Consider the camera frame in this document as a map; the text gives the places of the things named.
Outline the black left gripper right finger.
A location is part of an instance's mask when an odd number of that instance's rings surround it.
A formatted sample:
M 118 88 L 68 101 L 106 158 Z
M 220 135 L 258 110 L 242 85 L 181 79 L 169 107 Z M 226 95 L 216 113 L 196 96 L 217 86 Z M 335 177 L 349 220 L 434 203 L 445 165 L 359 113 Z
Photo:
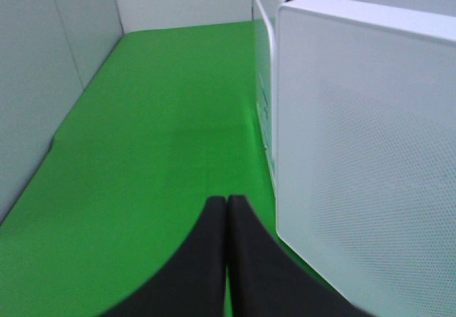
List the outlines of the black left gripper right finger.
M 306 273 L 268 233 L 249 200 L 227 204 L 227 264 L 234 316 L 367 316 Z

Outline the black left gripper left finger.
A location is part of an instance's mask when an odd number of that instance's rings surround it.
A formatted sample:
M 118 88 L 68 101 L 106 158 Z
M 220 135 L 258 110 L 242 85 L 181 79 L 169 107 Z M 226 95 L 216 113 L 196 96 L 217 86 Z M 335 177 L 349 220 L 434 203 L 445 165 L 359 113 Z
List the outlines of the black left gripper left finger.
M 223 316 L 227 200 L 207 198 L 191 232 L 170 259 L 103 316 Z

